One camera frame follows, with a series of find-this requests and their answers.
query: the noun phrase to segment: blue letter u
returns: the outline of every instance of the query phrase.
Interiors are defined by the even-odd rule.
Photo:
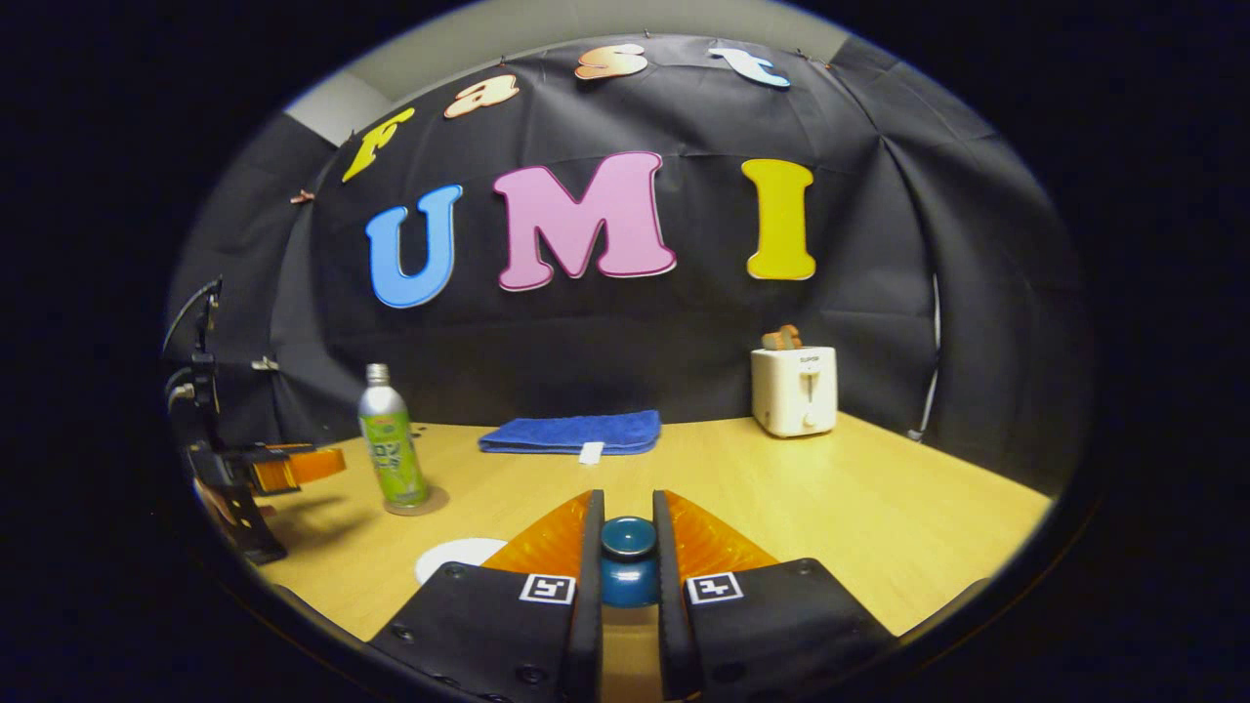
[[[369,275],[379,300],[391,308],[414,308],[428,303],[448,284],[456,259],[451,204],[460,199],[461,193],[464,189],[459,185],[445,185],[416,201],[416,209],[425,213],[429,248],[425,268],[416,275],[405,275],[399,264],[399,225],[408,219],[408,208],[391,208],[369,220],[365,225]]]

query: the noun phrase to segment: letter m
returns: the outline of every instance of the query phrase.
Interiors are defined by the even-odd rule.
[[[655,213],[655,171],[659,154],[625,151],[604,159],[581,201],[545,166],[519,169],[499,176],[495,191],[508,201],[508,268],[499,275],[505,290],[546,285],[551,266],[539,255],[539,236],[546,240],[560,268],[581,278],[600,228],[608,246],[599,271],[612,278],[662,274],[678,256],[660,238]]]

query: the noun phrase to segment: folded towel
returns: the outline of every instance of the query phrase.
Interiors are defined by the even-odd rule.
[[[482,452],[576,454],[602,442],[604,454],[641,454],[660,438],[659,410],[578,418],[518,418],[478,440]]]

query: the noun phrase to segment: coaster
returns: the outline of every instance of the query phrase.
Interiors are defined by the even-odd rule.
[[[452,539],[429,549],[416,560],[416,583],[430,580],[434,572],[448,562],[460,562],[472,567],[480,567],[486,559],[495,555],[508,544],[502,539],[488,539],[484,537],[471,537],[468,539]]]

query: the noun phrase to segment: black backdrop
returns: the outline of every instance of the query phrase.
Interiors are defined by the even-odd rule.
[[[581,54],[622,43],[645,46],[642,73],[572,76]],[[791,86],[749,83],[711,46],[768,58]],[[516,96],[442,118],[461,89],[508,74]],[[354,435],[362,369],[375,362],[425,422],[645,408],[665,422],[746,417],[750,350],[794,323],[808,344],[838,349],[841,409],[918,430],[936,373],[928,444],[1048,494],[1075,467],[1094,348],[1069,236],[1006,140],[885,51],[851,38],[826,68],[714,38],[595,38],[511,58],[405,106],[414,115],[346,183],[368,129],[330,161],[309,130],[280,118],[206,203],[166,319],[225,276],[210,343],[220,340],[225,367],[228,440]],[[545,165],[580,198],[604,158],[641,150],[664,159],[655,198],[674,270],[624,280],[558,270],[538,290],[499,286],[508,213],[495,178]],[[755,158],[815,174],[809,280],[746,273],[758,218],[740,165]],[[418,308],[389,308],[372,293],[365,225],[448,184],[464,188],[451,279]],[[294,206],[281,186],[318,198]],[[425,263],[424,228],[415,215],[400,229],[405,270]],[[601,235],[591,260],[604,248]],[[186,358],[188,339],[172,355]],[[280,370],[251,372],[262,355]]]
[[[49,453],[61,428],[31,422],[35,413],[18,420],[18,457],[39,470],[9,472],[18,509],[6,517],[24,529],[6,540],[18,552],[6,650],[21,669],[6,694],[370,700],[254,619],[216,582],[208,543],[171,527],[162,399],[142,389],[162,380],[149,362],[164,331],[160,271],[174,269],[239,135],[310,76],[424,15],[311,0],[299,15],[278,5],[154,9],[5,10],[16,15],[5,26],[18,49],[50,56],[15,71],[24,131],[11,193],[31,235],[14,238],[6,259],[19,289],[14,329],[25,330],[10,349],[22,372],[12,398],[74,409],[90,419],[80,443],[101,449],[88,463]],[[1012,135],[1074,225],[1109,362],[1079,475],[1112,490],[1081,538],[1002,618],[874,700],[1245,698],[1234,635],[1245,619],[1244,544],[1232,509],[1245,479],[1226,422],[1245,301],[1231,254],[1244,213],[1232,209],[1225,148],[1242,10],[830,9]],[[88,295],[52,285],[64,279],[25,258],[24,244],[85,281]]]

